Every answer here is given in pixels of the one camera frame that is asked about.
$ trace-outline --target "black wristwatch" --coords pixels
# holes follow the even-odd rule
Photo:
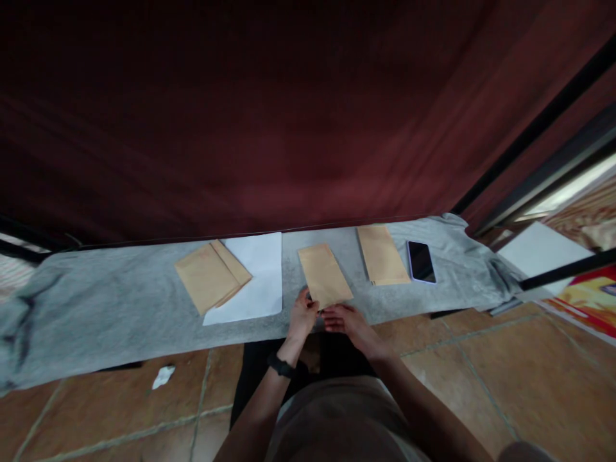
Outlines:
[[[278,372],[278,375],[283,375],[288,379],[292,379],[293,377],[295,377],[295,369],[292,368],[289,363],[278,359],[276,352],[272,352],[268,356],[268,365],[276,372]]]

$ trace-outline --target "red curtain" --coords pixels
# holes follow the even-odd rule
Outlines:
[[[466,231],[470,235],[479,231],[500,202],[526,179],[528,172],[540,167],[584,125],[615,102],[616,67],[612,66],[462,213],[468,221]]]
[[[616,30],[601,0],[16,4],[0,212],[86,244],[449,211]]]

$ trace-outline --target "brown envelope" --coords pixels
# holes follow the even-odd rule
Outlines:
[[[227,265],[231,274],[237,279],[240,286],[244,286],[249,280],[252,279],[252,276],[248,272],[244,265],[242,265],[233,255],[233,253],[229,252],[229,249],[223,246],[222,242],[218,239],[212,242],[212,247],[221,258],[223,262]]]
[[[252,278],[219,241],[190,253],[176,262],[175,269],[202,316],[231,299]]]
[[[372,284],[387,286],[410,283],[411,278],[387,226],[358,227],[357,235]]]
[[[322,310],[353,298],[334,254],[327,244],[298,250],[312,300],[319,301]]]

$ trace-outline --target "person's left hand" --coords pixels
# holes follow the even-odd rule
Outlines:
[[[319,315],[319,302],[308,300],[308,287],[297,296],[295,304],[291,309],[291,323],[287,337],[306,340],[308,334],[314,327],[316,318]]]

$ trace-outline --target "tile grout line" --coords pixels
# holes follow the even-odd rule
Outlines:
[[[445,324],[445,327],[451,331],[449,325],[447,324],[447,322],[445,320],[441,320],[443,321],[443,324]],[[483,391],[486,393],[486,395],[488,396],[488,399],[490,400],[490,402],[492,403],[492,406],[494,407],[494,409],[496,410],[497,414],[499,415],[499,417],[502,419],[502,421],[505,423],[505,426],[507,427],[507,430],[509,431],[509,433],[511,434],[511,436],[516,440],[516,441],[520,441],[520,437],[518,436],[517,432],[514,430],[513,426],[511,425],[511,423],[509,422],[509,419],[507,419],[507,416],[502,412],[500,406],[496,403],[496,400],[494,399],[494,397],[492,396],[492,394],[490,393],[490,389],[488,388],[488,386],[486,385],[486,383],[483,381],[483,379],[479,376],[479,372],[477,372],[477,369],[475,369],[475,365],[472,363],[472,361],[470,360],[470,358],[466,355],[466,352],[464,351],[464,349],[462,348],[462,345],[460,345],[460,341],[455,342],[456,347],[458,348],[458,350],[460,351],[460,353],[462,354],[462,358],[464,358],[464,361],[466,362],[466,365],[470,368],[470,371],[473,373],[473,375],[475,376],[475,378],[477,379],[477,381],[479,382],[479,384],[481,385],[481,387],[483,388]]]
[[[572,336],[570,336],[566,330],[562,329],[557,323],[556,321],[553,319],[552,315],[550,316],[548,311],[544,311],[542,313],[542,316],[544,318],[547,318],[547,320],[554,326],[556,327],[572,344],[573,346],[578,349],[580,351],[581,356],[584,358],[584,360],[588,361],[593,367],[597,368],[599,370],[599,373],[601,375],[603,375],[605,378],[607,378],[614,386],[616,386],[616,380],[614,380],[614,378],[612,377],[612,375],[603,367],[603,364],[601,364],[599,361],[595,360],[592,355],[590,353],[588,353],[583,346],[581,346]]]
[[[201,382],[201,395],[199,396],[199,406],[197,408],[197,421],[194,425],[194,432],[192,434],[191,442],[191,456],[189,462],[193,462],[194,446],[197,442],[197,433],[199,432],[199,421],[201,420],[201,410],[203,409],[203,398],[205,397],[205,389],[207,388],[207,377],[210,375],[212,350],[207,352],[207,363],[205,365],[205,373],[203,374],[203,382]]]
[[[233,404],[227,404],[226,406],[215,407],[214,409],[209,409],[208,411],[203,411],[199,414],[199,417],[208,417],[213,415],[218,415],[230,411],[233,409]]]
[[[454,344],[454,343],[458,343],[458,342],[464,341],[464,340],[469,339],[469,338],[481,336],[481,335],[484,335],[484,334],[488,334],[490,332],[495,332],[497,330],[504,329],[505,327],[510,327],[510,326],[513,326],[513,325],[516,325],[516,324],[521,324],[523,322],[531,321],[531,320],[533,320],[535,318],[538,318],[540,316],[541,316],[541,314],[529,314],[527,316],[523,316],[523,317],[515,319],[515,320],[507,321],[507,322],[504,322],[502,324],[498,324],[496,326],[487,327],[485,329],[475,330],[474,332],[469,332],[468,334],[463,334],[463,335],[460,335],[460,336],[457,336],[457,337],[453,335],[453,332],[451,331],[451,329],[449,328],[447,323],[443,319],[439,319],[438,321],[441,321],[443,324],[445,324],[447,330],[449,331],[449,335],[450,335],[450,339],[449,340],[441,340],[441,341],[438,341],[436,343],[431,343],[430,345],[427,345],[427,346],[425,346],[423,348],[419,348],[418,350],[411,350],[409,352],[400,353],[400,357],[405,357],[405,356],[410,356],[410,355],[414,355],[414,354],[417,354],[417,353],[423,353],[423,352],[426,352],[426,351],[431,351],[431,350],[434,350],[434,349],[436,349],[438,347],[444,347],[445,345],[451,345],[451,344]]]
[[[58,386],[56,387],[56,389],[53,391],[53,393],[51,394],[51,396],[49,397],[49,399],[45,403],[45,406],[43,406],[43,409],[41,410],[38,418],[34,421],[32,426],[30,427],[30,431],[26,435],[26,439],[24,440],[23,443],[21,443],[21,446],[19,447],[19,450],[17,451],[17,453],[15,453],[15,457],[13,458],[13,462],[19,462],[21,456],[23,455],[24,451],[26,450],[26,447],[28,446],[28,444],[30,444],[30,440],[32,439],[32,437],[34,437],[35,433],[39,429],[40,423],[43,421],[43,418],[45,417],[45,414],[47,414],[47,412],[51,409],[51,405],[55,401],[56,396],[58,396],[60,390],[64,387],[64,384],[66,383],[66,380],[67,379],[62,379],[60,381],[60,383],[58,383]]]
[[[64,452],[61,454],[57,454],[50,458],[38,459],[37,462],[62,462],[65,460],[74,459],[76,457],[84,456],[86,454],[91,454],[93,452],[97,452],[103,449],[109,449],[115,446],[120,446],[124,443],[128,443],[131,441],[140,440],[146,436],[151,436],[156,433],[161,433],[166,430],[171,430],[176,427],[181,427],[182,425],[189,424],[198,419],[197,415],[192,415],[188,417],[181,417],[178,420],[174,420],[172,422],[164,422],[154,427],[150,427],[145,430],[140,430],[134,433],[130,433],[127,435],[118,436],[117,438],[112,438],[111,440],[100,441],[91,446],[85,446],[70,452]]]

